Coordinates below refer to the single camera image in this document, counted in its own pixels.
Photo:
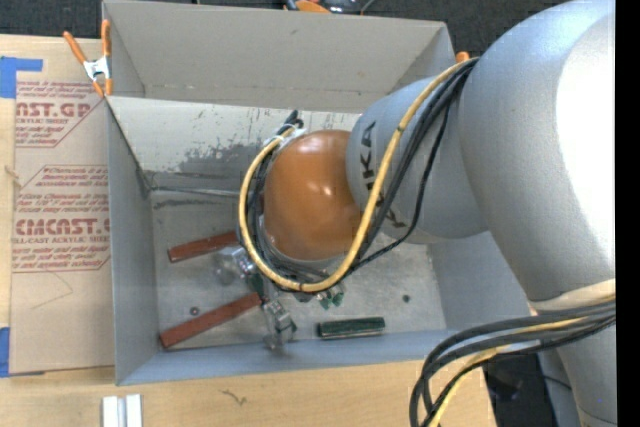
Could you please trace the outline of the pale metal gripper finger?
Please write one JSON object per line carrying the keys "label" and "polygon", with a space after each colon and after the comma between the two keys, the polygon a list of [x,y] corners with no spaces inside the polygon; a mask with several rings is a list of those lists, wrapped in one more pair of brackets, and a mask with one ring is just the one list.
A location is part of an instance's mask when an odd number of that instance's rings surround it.
{"label": "pale metal gripper finger", "polygon": [[246,280],[253,273],[253,263],[242,246],[226,247],[214,255],[214,275],[221,285]]}
{"label": "pale metal gripper finger", "polygon": [[269,349],[278,349],[292,341],[297,332],[297,325],[290,312],[277,299],[262,305],[269,333],[264,343]]}

